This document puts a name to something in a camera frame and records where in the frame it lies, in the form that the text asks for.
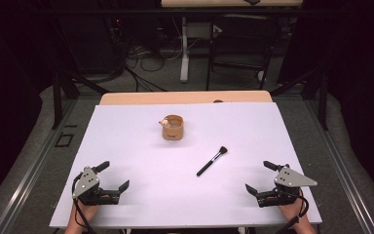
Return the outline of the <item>black metal frame stand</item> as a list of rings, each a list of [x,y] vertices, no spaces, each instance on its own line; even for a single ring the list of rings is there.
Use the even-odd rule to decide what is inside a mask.
[[[75,85],[75,81],[84,84],[88,88],[105,95],[108,91],[87,78],[68,70],[58,70],[53,73],[53,101],[54,101],[54,123],[53,129],[56,129],[63,118],[62,113],[62,97],[61,93],[65,93],[68,98],[76,99],[80,92]]]
[[[281,95],[285,91],[293,88],[297,84],[305,82],[306,85],[302,91],[303,99],[312,99],[318,95],[318,121],[322,128],[327,131],[326,114],[327,114],[327,88],[328,77],[321,69],[312,69],[300,77],[275,88],[270,92],[272,97]]]

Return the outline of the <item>black metal chair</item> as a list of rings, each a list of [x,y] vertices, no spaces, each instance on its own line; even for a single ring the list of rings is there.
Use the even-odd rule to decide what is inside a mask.
[[[209,26],[206,89],[215,66],[252,70],[265,85],[267,70],[276,42],[281,36],[279,23],[269,17],[226,14],[216,17]]]

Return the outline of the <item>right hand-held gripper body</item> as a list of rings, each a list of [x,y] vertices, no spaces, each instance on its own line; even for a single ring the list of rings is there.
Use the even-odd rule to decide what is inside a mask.
[[[318,185],[315,180],[297,173],[288,165],[281,166],[274,184],[271,191],[257,192],[256,199],[260,208],[293,204],[301,187]]]

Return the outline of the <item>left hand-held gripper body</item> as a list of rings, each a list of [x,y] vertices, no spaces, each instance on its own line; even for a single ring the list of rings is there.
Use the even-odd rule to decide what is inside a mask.
[[[80,200],[86,206],[117,205],[120,199],[119,190],[104,190],[99,178],[91,167],[85,167],[75,179],[72,198]]]

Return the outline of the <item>person's left hand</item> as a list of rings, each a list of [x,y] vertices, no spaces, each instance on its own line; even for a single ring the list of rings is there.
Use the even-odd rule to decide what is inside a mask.
[[[74,200],[70,219],[74,219],[80,226],[90,222],[97,213],[99,206],[86,206],[80,200]]]

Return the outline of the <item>white desk leg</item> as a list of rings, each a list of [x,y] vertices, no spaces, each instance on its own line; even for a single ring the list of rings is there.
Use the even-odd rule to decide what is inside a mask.
[[[182,39],[182,60],[180,69],[180,82],[188,82],[189,74],[189,52],[188,52],[188,38],[187,38],[187,21],[186,18],[182,19],[181,22],[181,39]]]

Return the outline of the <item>person's right hand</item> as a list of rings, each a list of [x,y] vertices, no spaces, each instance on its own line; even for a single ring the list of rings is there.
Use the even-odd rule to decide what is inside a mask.
[[[300,198],[297,198],[293,204],[279,206],[281,214],[287,221],[291,221],[297,215],[301,214],[304,208],[304,201]]]

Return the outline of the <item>round wooden holder with bird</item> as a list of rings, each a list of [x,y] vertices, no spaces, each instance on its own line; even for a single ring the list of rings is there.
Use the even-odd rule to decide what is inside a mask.
[[[184,133],[184,120],[179,115],[168,115],[159,122],[162,137],[166,140],[181,140]]]

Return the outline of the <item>aluminium floor rail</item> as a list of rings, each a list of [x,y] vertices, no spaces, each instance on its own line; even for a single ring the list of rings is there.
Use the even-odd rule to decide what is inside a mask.
[[[319,134],[324,140],[327,149],[330,152],[330,161],[334,168],[335,174],[343,187],[347,199],[355,213],[356,219],[359,222],[364,234],[374,234],[374,220],[370,215],[367,207],[364,204],[362,196],[359,194],[352,177],[344,163],[341,154],[339,153],[334,140],[332,139],[329,131],[327,131],[321,121],[318,119],[318,108],[312,100],[305,102],[306,108],[313,118],[315,126]]]
[[[0,234],[60,234],[51,227],[80,142],[82,124],[73,121],[77,102],[67,100],[63,119],[52,127],[50,106],[38,119],[0,188]]]

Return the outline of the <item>black makeup brush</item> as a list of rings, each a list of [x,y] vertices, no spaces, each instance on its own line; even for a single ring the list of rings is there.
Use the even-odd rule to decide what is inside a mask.
[[[218,152],[196,173],[196,176],[201,176],[220,156],[228,152],[225,146],[221,146]]]

